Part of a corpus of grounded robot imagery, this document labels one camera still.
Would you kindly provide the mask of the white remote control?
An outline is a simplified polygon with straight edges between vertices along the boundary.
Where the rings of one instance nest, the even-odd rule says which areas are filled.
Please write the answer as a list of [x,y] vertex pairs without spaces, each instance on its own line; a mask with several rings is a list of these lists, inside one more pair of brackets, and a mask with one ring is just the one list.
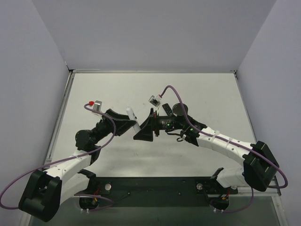
[[135,121],[135,125],[133,126],[133,128],[134,128],[135,133],[137,134],[141,130],[140,125],[137,120],[137,117],[131,107],[127,107],[126,112],[127,112],[127,115],[129,116],[130,120]]

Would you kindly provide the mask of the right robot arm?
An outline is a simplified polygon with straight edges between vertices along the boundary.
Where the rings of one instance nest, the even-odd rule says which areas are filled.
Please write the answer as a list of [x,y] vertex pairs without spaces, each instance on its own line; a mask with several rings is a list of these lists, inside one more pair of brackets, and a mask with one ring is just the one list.
[[177,103],[173,107],[164,104],[162,107],[166,115],[160,116],[151,109],[148,118],[134,135],[134,140],[152,142],[161,130],[166,133],[179,130],[180,141],[211,149],[240,165],[238,168],[222,167],[217,170],[215,177],[220,186],[248,185],[261,192],[270,187],[279,164],[266,143],[258,141],[252,144],[223,135],[190,117],[185,104]]

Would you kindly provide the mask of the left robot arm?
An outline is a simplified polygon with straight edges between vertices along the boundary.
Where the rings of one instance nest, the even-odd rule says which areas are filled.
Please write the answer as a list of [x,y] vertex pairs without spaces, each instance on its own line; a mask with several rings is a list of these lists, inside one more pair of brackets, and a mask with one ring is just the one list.
[[96,181],[82,175],[84,169],[99,157],[101,147],[97,143],[109,134],[121,136],[131,127],[137,126],[137,117],[132,108],[126,114],[109,109],[93,129],[76,133],[77,150],[67,160],[53,163],[46,170],[35,170],[29,177],[18,208],[36,218],[48,222],[59,210],[60,205],[74,194],[84,191],[90,194],[96,189]]

